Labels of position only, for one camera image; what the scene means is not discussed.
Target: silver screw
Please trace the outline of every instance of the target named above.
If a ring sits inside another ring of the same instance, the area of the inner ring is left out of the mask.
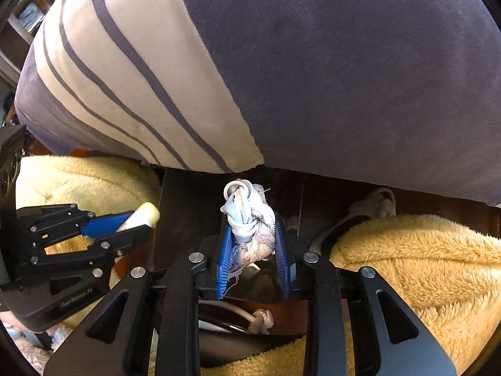
[[[130,271],[130,275],[134,278],[141,278],[146,274],[146,269],[144,267],[134,267]]]
[[[364,267],[362,270],[360,270],[360,273],[362,273],[362,276],[365,278],[374,278],[376,277],[376,272],[372,267]]]
[[[304,259],[305,262],[313,264],[318,261],[318,254],[313,252],[307,252],[304,253],[304,255],[302,255],[302,258]]]
[[[94,270],[92,270],[92,275],[96,278],[99,278],[99,277],[102,277],[103,276],[103,270],[99,269],[99,268],[95,268]]]
[[[202,253],[195,252],[191,253],[188,258],[192,263],[200,263],[204,259],[204,255]]]

